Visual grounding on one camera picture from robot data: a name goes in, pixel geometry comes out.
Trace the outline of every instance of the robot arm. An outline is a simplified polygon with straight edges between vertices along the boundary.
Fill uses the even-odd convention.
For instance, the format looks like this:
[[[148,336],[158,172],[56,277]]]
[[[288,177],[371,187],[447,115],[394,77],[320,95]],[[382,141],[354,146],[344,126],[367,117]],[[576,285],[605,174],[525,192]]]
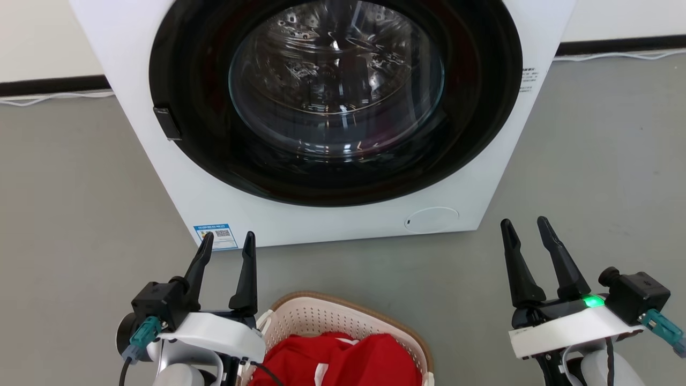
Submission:
[[[131,301],[117,331],[117,348],[128,363],[158,363],[156,386],[234,386],[239,366],[261,363],[266,345],[255,328],[257,261],[255,235],[248,232],[243,266],[230,310],[200,311],[200,287],[210,260],[214,235],[202,240],[184,277],[150,282]],[[193,365],[210,365],[215,374]]]
[[[548,219],[539,217],[538,226],[560,284],[559,299],[546,300],[536,285],[508,219],[502,221],[501,232],[516,308],[510,342],[517,358],[539,363],[546,386],[644,386],[624,358],[614,353],[613,342],[646,329],[670,343],[681,358],[686,357],[682,331],[659,313],[670,297],[669,290],[646,273],[620,275],[610,267],[599,278],[610,294],[593,295]]]

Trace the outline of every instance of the washing machine door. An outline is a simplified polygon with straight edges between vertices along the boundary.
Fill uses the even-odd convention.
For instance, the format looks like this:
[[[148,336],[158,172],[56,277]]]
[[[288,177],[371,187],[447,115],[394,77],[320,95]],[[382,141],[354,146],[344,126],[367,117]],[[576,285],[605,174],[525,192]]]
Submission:
[[[508,118],[521,71],[501,0],[177,0],[150,91],[167,137],[223,182],[347,206],[470,162]]]

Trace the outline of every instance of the black cable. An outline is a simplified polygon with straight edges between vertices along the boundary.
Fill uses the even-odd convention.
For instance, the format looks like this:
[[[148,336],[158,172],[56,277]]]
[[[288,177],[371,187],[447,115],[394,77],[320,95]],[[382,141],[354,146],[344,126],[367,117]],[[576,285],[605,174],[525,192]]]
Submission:
[[[274,375],[273,372],[269,371],[268,368],[265,367],[262,363],[257,363],[257,362],[250,362],[251,365],[257,367],[258,369],[264,371],[267,373],[268,376],[272,377],[272,380],[276,383],[276,386],[283,386],[283,383]]]
[[[128,371],[128,366],[131,364],[131,358],[127,358],[124,361],[124,366],[121,367],[121,374],[119,375],[119,386],[124,386],[124,381],[126,380],[126,372]]]
[[[612,338],[605,338],[607,343],[607,386],[615,385],[615,348],[612,346]]]

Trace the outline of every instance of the basket rim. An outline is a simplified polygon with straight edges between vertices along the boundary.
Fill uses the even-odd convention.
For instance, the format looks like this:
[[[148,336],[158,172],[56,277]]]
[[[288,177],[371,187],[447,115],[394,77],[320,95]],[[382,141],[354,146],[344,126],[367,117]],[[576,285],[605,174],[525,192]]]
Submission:
[[[419,336],[413,329],[405,326],[404,324],[401,324],[394,319],[391,319],[390,317],[387,317],[381,313],[378,313],[377,311],[371,310],[367,307],[363,307],[360,305],[357,305],[353,302],[349,302],[345,299],[341,299],[339,297],[331,296],[331,295],[326,295],[324,293],[319,293],[319,292],[314,292],[314,291],[297,291],[293,293],[289,293],[288,295],[282,296],[279,300],[276,300],[274,304],[270,307],[271,311],[276,312],[276,310],[279,309],[283,304],[286,302],[297,299],[299,297],[310,297],[312,299],[318,299],[318,300],[323,300],[325,302],[329,303],[334,303],[339,306],[347,307],[352,310],[370,315],[371,317],[374,317],[376,319],[379,319],[383,322],[386,322],[390,324],[391,326],[397,328],[398,330],[404,332],[405,334],[408,334],[413,338],[418,344],[419,347],[422,348],[422,351],[424,352],[424,358],[427,361],[427,371],[430,373],[434,372],[434,357],[431,355],[431,351],[429,350],[429,345],[426,343],[426,341]]]

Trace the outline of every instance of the green led light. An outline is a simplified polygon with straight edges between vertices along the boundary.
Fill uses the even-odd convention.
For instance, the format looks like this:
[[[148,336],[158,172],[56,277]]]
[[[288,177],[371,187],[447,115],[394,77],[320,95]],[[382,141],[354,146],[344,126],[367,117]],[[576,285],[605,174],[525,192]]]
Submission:
[[[593,308],[593,307],[600,307],[605,305],[605,301],[598,296],[595,295],[585,295],[582,297],[584,302],[586,303],[586,307],[588,308]]]

